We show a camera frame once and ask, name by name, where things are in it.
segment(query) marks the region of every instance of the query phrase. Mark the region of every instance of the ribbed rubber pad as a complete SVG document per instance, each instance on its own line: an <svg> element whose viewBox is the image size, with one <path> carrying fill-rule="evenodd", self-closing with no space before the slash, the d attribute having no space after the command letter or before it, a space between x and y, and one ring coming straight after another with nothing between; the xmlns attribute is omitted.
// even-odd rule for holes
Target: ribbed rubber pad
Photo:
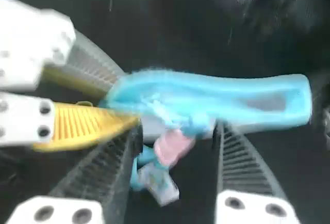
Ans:
<svg viewBox="0 0 330 224"><path fill-rule="evenodd" d="M54 136L49 143L36 143L35 150L80 149L115 137L138 123L135 116L117 115L108 109L56 103Z"/></svg>
<svg viewBox="0 0 330 224"><path fill-rule="evenodd" d="M218 123L215 138L220 141L218 191L232 189L286 199L273 172L245 136Z"/></svg>
<svg viewBox="0 0 330 224"><path fill-rule="evenodd" d="M76 42L64 67L48 66L44 77L60 85L103 97L125 72L97 45L76 31Z"/></svg>

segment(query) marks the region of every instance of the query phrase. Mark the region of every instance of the screw hole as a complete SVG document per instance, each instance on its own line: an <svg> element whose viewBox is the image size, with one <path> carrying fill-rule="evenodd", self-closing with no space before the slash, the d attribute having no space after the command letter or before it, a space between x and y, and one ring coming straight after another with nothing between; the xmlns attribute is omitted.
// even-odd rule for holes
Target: screw hole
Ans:
<svg viewBox="0 0 330 224"><path fill-rule="evenodd" d="M0 51L0 57L1 58L8 58L9 56L10 56L9 51L6 51L6 50Z"/></svg>
<svg viewBox="0 0 330 224"><path fill-rule="evenodd" d="M245 208L243 202L235 197L228 197L225 201L225 205L235 210L242 210Z"/></svg>
<svg viewBox="0 0 330 224"><path fill-rule="evenodd" d="M0 100L0 112L5 112L8 109L8 103L4 100Z"/></svg>
<svg viewBox="0 0 330 224"><path fill-rule="evenodd" d="M72 217L73 224L87 224L92 219L92 211L90 209L77 210Z"/></svg>
<svg viewBox="0 0 330 224"><path fill-rule="evenodd" d="M64 55L62 54L61 50L57 47L53 48L53 58L55 60L64 60Z"/></svg>
<svg viewBox="0 0 330 224"><path fill-rule="evenodd" d="M49 112L51 112L51 107L49 106L49 104L47 102L42 102L40 105L40 113L46 115Z"/></svg>
<svg viewBox="0 0 330 224"><path fill-rule="evenodd" d="M49 130L48 127L42 126L42 127L39 127L39 128L38 128L38 135L39 135L41 138L45 138L45 137L47 137L49 134L50 134L50 130Z"/></svg>
<svg viewBox="0 0 330 224"><path fill-rule="evenodd" d="M37 222L47 221L51 218L53 212L54 212L54 208L52 206L42 207L35 213L35 221Z"/></svg>
<svg viewBox="0 0 330 224"><path fill-rule="evenodd" d="M287 213L281 206L272 203L266 206L266 212L268 214L275 215L278 217L285 217L287 215Z"/></svg>
<svg viewBox="0 0 330 224"><path fill-rule="evenodd" d="M3 127L0 127L0 137L4 137L6 134L5 129Z"/></svg>

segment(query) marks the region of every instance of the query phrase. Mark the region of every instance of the blue toy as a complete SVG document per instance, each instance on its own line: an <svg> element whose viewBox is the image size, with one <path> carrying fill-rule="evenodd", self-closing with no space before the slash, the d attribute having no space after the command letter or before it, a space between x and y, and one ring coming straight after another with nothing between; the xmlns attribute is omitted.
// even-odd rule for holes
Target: blue toy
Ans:
<svg viewBox="0 0 330 224"><path fill-rule="evenodd" d="M209 129L212 119L265 130L304 125L311 117L312 96L309 81L301 74L239 79L150 70L121 78L102 106L158 116L168 128L194 137ZM143 188L137 181L138 164L151 161L157 163L155 153L144 146L134 160L133 189Z"/></svg>

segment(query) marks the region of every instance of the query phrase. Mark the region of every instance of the black fabric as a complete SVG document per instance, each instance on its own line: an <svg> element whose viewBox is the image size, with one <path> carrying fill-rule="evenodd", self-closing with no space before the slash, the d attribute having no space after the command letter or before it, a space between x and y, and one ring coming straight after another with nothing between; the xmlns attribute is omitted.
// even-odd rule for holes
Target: black fabric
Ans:
<svg viewBox="0 0 330 224"><path fill-rule="evenodd" d="M279 39L260 41L253 29L236 21L215 0L21 1L69 15L75 27L125 71L161 67L215 76L261 77L309 73L328 65L318 54L317 41L322 36L304 37L309 43L295 47L283 47L277 43ZM305 53L305 47L311 52ZM35 94L65 102L89 99L48 83ZM327 223L330 162L322 134L306 126L249 138L276 174L302 223ZM126 224L213 223L217 155L210 147L207 141L199 142L173 169L181 192L179 202L159 208L147 193L131 193ZM2 220L19 201L46 194L80 153L84 152L23 156L22 183L0 186Z"/></svg>

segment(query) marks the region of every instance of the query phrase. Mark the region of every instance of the pink object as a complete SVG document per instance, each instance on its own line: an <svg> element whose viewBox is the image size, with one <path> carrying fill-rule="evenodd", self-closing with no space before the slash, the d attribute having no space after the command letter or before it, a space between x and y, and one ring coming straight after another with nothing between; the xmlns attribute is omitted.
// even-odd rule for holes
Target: pink object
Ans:
<svg viewBox="0 0 330 224"><path fill-rule="evenodd" d="M164 166L174 166L194 146L195 139L186 137L181 130L168 130L154 143L154 151Z"/></svg>

